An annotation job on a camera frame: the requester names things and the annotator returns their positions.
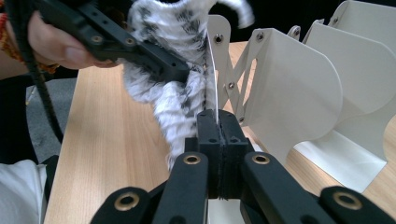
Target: fuzzy white cloth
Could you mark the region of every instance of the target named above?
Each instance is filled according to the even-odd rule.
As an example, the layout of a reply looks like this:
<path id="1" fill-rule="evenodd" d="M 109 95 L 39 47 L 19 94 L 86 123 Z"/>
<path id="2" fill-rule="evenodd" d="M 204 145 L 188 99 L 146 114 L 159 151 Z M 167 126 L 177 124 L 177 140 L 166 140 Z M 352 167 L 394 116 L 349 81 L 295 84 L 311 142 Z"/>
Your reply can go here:
<path id="1" fill-rule="evenodd" d="M 196 115 L 204 109 L 215 109 L 213 68 L 205 67 L 206 26 L 208 13 L 216 2 L 234 9 L 239 27 L 253 23 L 251 8 L 245 0 L 180 0 L 163 3 L 158 0 L 137 0 L 128 17 L 131 35 L 138 41 L 148 40 L 187 62 L 190 73 L 185 84 L 155 82 L 150 74 L 133 63 L 124 65 L 124 85 L 129 94 L 141 103 L 154 105 L 154 116 L 170 145 L 168 167 L 184 152 L 187 137 L 196 136 Z"/>

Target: wooden table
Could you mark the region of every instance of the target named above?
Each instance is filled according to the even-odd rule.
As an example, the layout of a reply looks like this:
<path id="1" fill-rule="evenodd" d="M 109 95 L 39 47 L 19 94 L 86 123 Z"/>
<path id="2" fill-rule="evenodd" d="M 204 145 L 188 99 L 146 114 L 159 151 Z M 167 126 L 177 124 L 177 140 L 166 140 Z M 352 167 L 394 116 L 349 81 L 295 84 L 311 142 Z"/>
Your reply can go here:
<path id="1" fill-rule="evenodd" d="M 244 46 L 231 44 L 234 62 Z M 151 190 L 167 179 L 169 147 L 151 106 L 132 100 L 121 73 L 121 66 L 80 71 L 45 223 L 89 223 L 115 190 Z M 389 163 L 363 194 L 396 218 L 396 119 L 384 141 Z M 295 150 L 286 168 L 315 194 L 340 185 Z"/>

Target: black cable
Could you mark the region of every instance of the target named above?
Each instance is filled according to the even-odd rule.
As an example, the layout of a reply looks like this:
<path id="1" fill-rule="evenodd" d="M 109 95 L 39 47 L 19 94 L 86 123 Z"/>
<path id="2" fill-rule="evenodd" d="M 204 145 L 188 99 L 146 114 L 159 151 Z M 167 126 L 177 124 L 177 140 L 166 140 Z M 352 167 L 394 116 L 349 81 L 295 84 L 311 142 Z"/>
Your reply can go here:
<path id="1" fill-rule="evenodd" d="M 35 11 L 34 1 L 9 0 L 5 1 L 5 7 L 8 20 L 11 22 L 16 42 L 20 49 L 20 54 L 29 70 L 29 74 L 32 77 L 33 82 L 37 87 L 49 125 L 58 138 L 58 141 L 62 143 L 64 135 L 56 118 L 44 75 L 37 68 L 35 55 L 33 54 L 32 47 L 28 42 L 28 24 L 33 12 Z"/>

